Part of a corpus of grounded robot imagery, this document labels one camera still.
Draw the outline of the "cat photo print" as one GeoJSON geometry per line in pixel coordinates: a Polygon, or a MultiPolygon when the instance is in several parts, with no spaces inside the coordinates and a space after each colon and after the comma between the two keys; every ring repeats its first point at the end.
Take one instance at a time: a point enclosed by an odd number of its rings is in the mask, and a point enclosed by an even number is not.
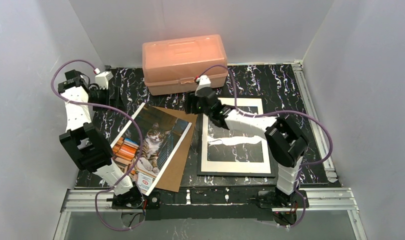
{"type": "Polygon", "coordinates": [[[193,124],[147,103],[132,118],[141,133],[131,121],[125,125],[111,143],[114,162],[149,196],[193,124]]]}

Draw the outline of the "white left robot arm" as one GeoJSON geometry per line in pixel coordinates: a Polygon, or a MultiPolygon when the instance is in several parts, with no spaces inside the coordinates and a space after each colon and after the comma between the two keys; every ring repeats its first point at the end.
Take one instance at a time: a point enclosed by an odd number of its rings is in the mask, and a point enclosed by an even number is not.
{"type": "Polygon", "coordinates": [[[79,170],[87,170],[113,187],[117,196],[128,193],[134,186],[114,162],[114,152],[109,141],[92,123],[90,109],[103,110],[102,105],[124,111],[119,87],[109,89],[110,71],[96,75],[95,83],[87,84],[82,72],[75,69],[65,72],[66,80],[58,84],[58,93],[67,99],[65,133],[59,136],[61,145],[79,170]]]}

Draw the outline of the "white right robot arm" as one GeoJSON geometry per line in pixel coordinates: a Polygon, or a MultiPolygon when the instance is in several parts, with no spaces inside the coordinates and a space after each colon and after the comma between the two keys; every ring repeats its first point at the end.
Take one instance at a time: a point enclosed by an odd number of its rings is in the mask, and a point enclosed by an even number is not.
{"type": "Polygon", "coordinates": [[[302,158],[309,141],[289,115],[256,116],[243,112],[236,106],[222,103],[210,87],[187,92],[185,112],[204,114],[217,127],[263,138],[278,164],[276,192],[287,197],[295,195],[302,158]]]}

